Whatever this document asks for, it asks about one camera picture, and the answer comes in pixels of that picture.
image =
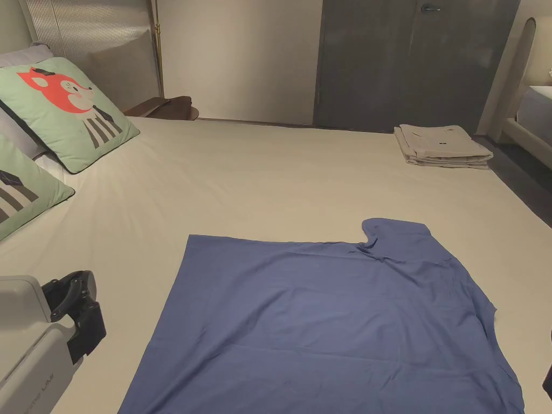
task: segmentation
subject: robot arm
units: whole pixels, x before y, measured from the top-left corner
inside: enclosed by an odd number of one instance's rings
[[[48,414],[105,337],[94,275],[0,278],[0,414]]]

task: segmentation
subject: door handle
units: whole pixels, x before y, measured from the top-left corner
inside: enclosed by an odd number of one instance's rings
[[[424,4],[422,6],[422,13],[440,12],[441,7],[434,6],[433,4]]]

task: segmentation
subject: bedside table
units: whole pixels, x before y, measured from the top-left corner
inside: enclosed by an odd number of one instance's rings
[[[143,118],[194,121],[199,116],[199,111],[192,106],[192,99],[189,96],[180,96],[171,99],[151,98],[124,111],[124,114]]]

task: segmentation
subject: mattress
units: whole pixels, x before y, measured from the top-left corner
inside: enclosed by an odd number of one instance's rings
[[[64,181],[77,193],[0,243],[4,275],[94,271],[107,337],[54,414],[117,412],[188,235],[365,241],[369,217],[421,222],[497,307],[528,413],[548,413],[552,229],[492,171],[412,166],[393,135],[132,120],[141,134]]]
[[[530,86],[519,107],[517,121],[552,146],[552,86]]]

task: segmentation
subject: headboard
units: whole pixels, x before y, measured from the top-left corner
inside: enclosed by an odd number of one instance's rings
[[[552,17],[530,18],[519,40],[489,136],[499,141],[507,118],[515,118],[529,86],[552,86]]]

